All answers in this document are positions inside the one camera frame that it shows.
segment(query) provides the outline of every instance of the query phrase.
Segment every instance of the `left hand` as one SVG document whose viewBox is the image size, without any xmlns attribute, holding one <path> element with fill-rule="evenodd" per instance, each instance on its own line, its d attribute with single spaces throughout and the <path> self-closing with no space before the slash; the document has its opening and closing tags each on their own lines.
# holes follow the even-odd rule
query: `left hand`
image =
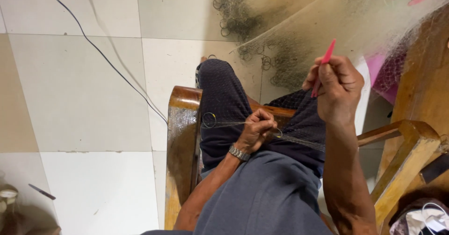
<svg viewBox="0 0 449 235">
<path fill-rule="evenodd" d="M 245 121 L 245 128 L 234 147 L 240 151 L 251 154 L 257 151 L 271 129 L 276 129 L 278 123 L 274 121 L 274 116 L 263 109 L 258 109 Z"/>
</svg>

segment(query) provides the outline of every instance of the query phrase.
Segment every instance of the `knee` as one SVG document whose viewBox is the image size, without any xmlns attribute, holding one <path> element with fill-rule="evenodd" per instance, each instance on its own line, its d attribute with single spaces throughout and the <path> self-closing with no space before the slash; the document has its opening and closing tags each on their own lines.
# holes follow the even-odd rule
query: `knee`
<svg viewBox="0 0 449 235">
<path fill-rule="evenodd" d="M 217 59 L 206 60 L 205 62 L 201 63 L 201 66 L 199 68 L 199 78 L 223 78 L 233 73 L 234 71 L 228 62 Z"/>
</svg>

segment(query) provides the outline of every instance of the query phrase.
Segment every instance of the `navy pants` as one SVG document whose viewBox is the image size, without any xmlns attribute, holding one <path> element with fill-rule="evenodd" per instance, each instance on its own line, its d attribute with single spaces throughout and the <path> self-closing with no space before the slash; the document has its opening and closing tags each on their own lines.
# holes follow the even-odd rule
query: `navy pants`
<svg viewBox="0 0 449 235">
<path fill-rule="evenodd" d="M 206 172 L 215 168 L 226 156 L 230 146 L 242 133 L 242 122 L 252 114 L 242 84 L 228 62 L 210 59 L 197 68 L 197 86 L 203 89 L 200 148 Z M 282 96 L 268 105 L 295 109 L 292 119 L 281 129 L 285 138 L 274 138 L 260 150 L 289 156 L 321 178 L 325 159 L 325 123 L 317 113 L 317 99 L 303 90 Z"/>
</svg>

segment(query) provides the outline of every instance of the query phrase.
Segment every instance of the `forearm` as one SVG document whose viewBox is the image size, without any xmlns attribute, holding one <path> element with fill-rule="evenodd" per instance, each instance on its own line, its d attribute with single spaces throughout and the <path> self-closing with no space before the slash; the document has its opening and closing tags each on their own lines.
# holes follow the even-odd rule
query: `forearm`
<svg viewBox="0 0 449 235">
<path fill-rule="evenodd" d="M 231 178 L 240 163 L 241 160 L 228 153 L 220 164 L 195 187 L 182 205 L 173 229 L 193 231 L 205 203 L 223 183 Z"/>
<path fill-rule="evenodd" d="M 360 166 L 353 124 L 326 125 L 323 190 L 340 235 L 377 233 L 374 205 Z"/>
</svg>

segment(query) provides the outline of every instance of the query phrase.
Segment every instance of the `fishing net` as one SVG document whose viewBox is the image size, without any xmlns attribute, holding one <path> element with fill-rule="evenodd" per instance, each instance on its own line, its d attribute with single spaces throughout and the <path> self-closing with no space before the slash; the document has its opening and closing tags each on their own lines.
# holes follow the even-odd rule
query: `fishing net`
<svg viewBox="0 0 449 235">
<path fill-rule="evenodd" d="M 355 66 L 364 58 L 373 89 L 385 94 L 391 89 L 394 92 L 395 86 L 397 89 L 407 48 L 415 41 L 420 24 L 446 3 L 448 0 L 214 0 L 213 6 L 223 18 L 217 24 L 222 35 L 236 36 L 241 42 L 232 53 L 243 65 L 262 68 L 263 74 L 270 72 L 273 88 L 292 93 L 300 90 L 314 59 L 336 38 L 334 55 L 347 55 Z M 305 96 L 301 93 L 295 99 Z M 316 112 L 314 106 L 303 109 Z M 320 120 L 314 120 L 307 124 L 319 125 Z M 203 122 L 213 122 L 212 127 L 244 123 L 226 113 L 209 121 L 203 118 Z M 281 129 L 275 137 L 317 149 L 317 144 L 324 144 L 310 138 L 321 134 L 321 129 L 304 132 L 303 127 Z"/>
</svg>

